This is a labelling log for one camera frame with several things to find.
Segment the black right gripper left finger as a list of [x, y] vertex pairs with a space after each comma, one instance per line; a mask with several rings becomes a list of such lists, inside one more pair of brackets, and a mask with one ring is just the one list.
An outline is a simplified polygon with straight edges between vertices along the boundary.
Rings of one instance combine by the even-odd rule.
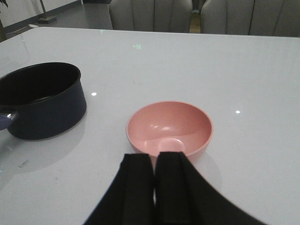
[[86, 225], [154, 224], [154, 173], [148, 154], [125, 154]]

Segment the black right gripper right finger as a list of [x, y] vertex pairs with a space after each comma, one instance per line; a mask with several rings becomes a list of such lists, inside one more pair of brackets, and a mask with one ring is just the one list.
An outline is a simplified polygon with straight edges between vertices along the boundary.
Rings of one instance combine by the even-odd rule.
[[261, 225], [223, 197], [182, 152], [161, 152], [155, 167], [159, 225]]

